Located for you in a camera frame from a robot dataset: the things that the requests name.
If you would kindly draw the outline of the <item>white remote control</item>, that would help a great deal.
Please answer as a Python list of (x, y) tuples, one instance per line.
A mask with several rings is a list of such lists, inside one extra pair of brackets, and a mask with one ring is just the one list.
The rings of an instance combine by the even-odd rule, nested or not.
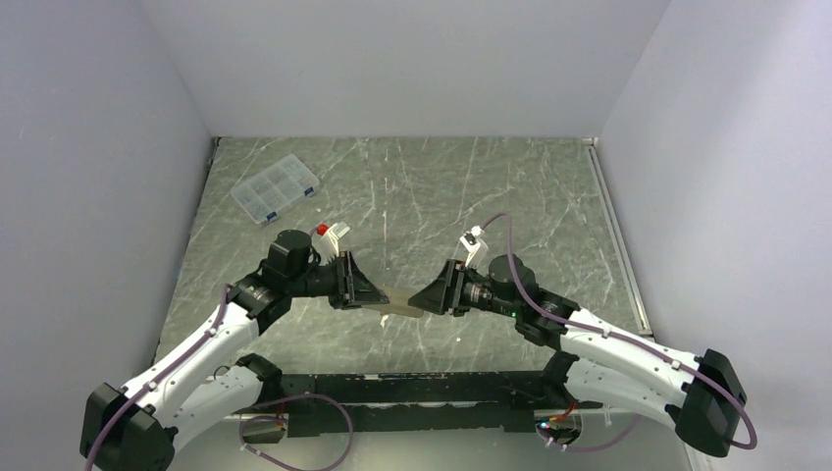
[(381, 286), (380, 290), (388, 299), (384, 304), (371, 304), (367, 309), (380, 312), (383, 315), (399, 315), (410, 318), (421, 318), (424, 311), (420, 308), (410, 306), (408, 300), (417, 291), (413, 288), (396, 288)]

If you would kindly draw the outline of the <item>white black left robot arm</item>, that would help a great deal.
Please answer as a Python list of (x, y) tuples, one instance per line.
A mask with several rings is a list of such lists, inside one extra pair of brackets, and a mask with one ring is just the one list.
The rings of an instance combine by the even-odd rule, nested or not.
[(215, 310), (185, 340), (147, 370), (116, 388), (104, 383), (86, 401), (79, 452), (87, 470), (166, 470), (197, 436), (226, 416), (252, 406), (274, 409), (283, 372), (258, 354), (225, 361), (266, 333), (297, 298), (325, 297), (336, 310), (386, 295), (364, 279), (352, 253), (342, 250), (337, 226), (312, 235), (285, 230), (257, 268), (225, 285)]

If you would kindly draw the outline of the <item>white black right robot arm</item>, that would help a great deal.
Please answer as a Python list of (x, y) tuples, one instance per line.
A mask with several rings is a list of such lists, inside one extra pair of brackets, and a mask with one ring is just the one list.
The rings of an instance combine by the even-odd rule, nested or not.
[(754, 432), (743, 444), (735, 438), (739, 425), (750, 419), (747, 395), (726, 355), (713, 349), (696, 355), (621, 330), (540, 288), (535, 273), (515, 255), (498, 256), (485, 275), (449, 259), (405, 304), (438, 315), (477, 309), (513, 319), (525, 340), (555, 352), (540, 383), (543, 399), (553, 407), (575, 400), (627, 408), (715, 457), (757, 443)]

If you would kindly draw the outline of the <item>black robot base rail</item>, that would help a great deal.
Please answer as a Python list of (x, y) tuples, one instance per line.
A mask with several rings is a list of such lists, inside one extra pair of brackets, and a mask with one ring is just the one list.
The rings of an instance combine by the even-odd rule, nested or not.
[(241, 411), (279, 416), (289, 437), (310, 438), (348, 429), (532, 433), (547, 414), (576, 404), (538, 371), (285, 374)]

